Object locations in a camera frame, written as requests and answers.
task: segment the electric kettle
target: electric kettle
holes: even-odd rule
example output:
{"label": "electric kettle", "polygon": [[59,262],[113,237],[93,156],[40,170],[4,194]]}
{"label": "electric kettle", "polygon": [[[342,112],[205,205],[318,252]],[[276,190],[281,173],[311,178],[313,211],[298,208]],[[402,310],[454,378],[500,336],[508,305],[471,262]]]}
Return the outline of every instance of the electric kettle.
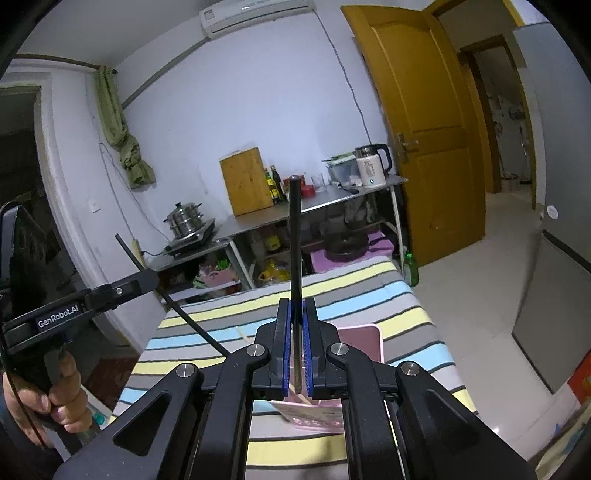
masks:
{"label": "electric kettle", "polygon": [[[378,150],[383,150],[388,160],[388,167],[384,168]],[[392,169],[392,157],[388,146],[382,143],[365,145],[355,148],[355,157],[364,187],[381,187],[386,183],[386,174]]]}

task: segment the white tile floor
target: white tile floor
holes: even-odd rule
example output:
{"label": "white tile floor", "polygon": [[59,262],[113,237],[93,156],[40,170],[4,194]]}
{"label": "white tile floor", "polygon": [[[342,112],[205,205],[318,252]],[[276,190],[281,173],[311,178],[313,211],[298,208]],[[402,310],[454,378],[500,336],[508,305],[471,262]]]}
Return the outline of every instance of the white tile floor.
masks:
{"label": "white tile floor", "polygon": [[551,395],[511,336],[541,225],[526,198],[488,195],[486,236],[420,268],[415,293],[482,420],[529,458],[579,404],[568,385]]}

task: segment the light switch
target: light switch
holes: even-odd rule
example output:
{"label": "light switch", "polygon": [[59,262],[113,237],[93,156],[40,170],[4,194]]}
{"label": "light switch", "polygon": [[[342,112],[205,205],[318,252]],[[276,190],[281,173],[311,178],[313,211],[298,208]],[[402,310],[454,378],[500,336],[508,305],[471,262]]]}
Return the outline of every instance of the light switch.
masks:
{"label": "light switch", "polygon": [[96,213],[100,210],[99,202],[97,199],[89,199],[88,200],[88,208],[90,209],[91,213]]}

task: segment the blue gripper pad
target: blue gripper pad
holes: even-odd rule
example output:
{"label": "blue gripper pad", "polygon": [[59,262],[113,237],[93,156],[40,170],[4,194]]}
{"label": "blue gripper pad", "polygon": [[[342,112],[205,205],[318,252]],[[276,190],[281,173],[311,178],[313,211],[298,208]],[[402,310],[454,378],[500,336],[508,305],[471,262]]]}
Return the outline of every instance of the blue gripper pad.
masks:
{"label": "blue gripper pad", "polygon": [[283,347],[283,397],[285,398],[290,389],[290,363],[291,363],[291,300],[287,306],[285,317],[285,344]]}
{"label": "blue gripper pad", "polygon": [[302,308],[304,310],[302,315],[302,328],[301,328],[301,343],[302,352],[304,354],[304,371],[306,373],[306,390],[308,396],[314,395],[314,379],[312,376],[312,348],[310,346],[310,329],[308,327],[308,313],[306,310],[306,301],[302,302]]}

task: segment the table leg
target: table leg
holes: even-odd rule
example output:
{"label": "table leg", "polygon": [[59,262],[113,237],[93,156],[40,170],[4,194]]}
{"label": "table leg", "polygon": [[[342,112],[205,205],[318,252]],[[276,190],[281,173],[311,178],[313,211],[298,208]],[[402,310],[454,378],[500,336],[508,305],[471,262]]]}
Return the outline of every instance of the table leg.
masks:
{"label": "table leg", "polygon": [[392,197],[392,207],[394,208],[394,218],[396,220],[396,233],[398,237],[398,252],[400,253],[400,274],[404,276],[404,243],[402,241],[402,227],[400,227],[400,212],[398,211],[398,200],[394,186],[390,187],[390,196]]}
{"label": "table leg", "polygon": [[234,267],[234,270],[236,270],[236,274],[238,275],[238,278],[242,283],[242,288],[244,288],[245,290],[254,290],[256,288],[255,284],[248,273],[248,269],[244,264],[244,260],[240,256],[240,252],[236,248],[234,240],[230,240],[229,245],[227,247],[224,247],[224,250],[226,252],[226,255],[228,256],[228,260]]}

